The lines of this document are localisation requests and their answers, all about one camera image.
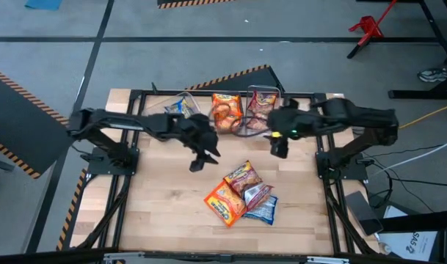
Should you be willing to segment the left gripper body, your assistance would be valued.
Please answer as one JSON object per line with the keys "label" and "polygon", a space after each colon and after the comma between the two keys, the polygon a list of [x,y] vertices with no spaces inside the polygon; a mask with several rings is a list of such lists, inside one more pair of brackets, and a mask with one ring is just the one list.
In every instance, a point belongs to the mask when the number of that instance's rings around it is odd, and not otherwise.
{"label": "left gripper body", "polygon": [[177,140],[194,153],[205,154],[208,152],[208,146],[218,144],[217,132],[204,114],[193,114],[188,118],[178,117],[173,130],[178,134]]}

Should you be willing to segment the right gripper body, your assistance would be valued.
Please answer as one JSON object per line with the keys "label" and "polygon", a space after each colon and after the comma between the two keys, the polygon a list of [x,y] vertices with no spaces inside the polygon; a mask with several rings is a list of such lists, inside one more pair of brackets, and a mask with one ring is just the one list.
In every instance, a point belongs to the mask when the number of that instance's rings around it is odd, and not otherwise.
{"label": "right gripper body", "polygon": [[316,115],[285,107],[269,112],[267,119],[267,126],[272,132],[290,139],[316,136],[318,124],[319,118]]}

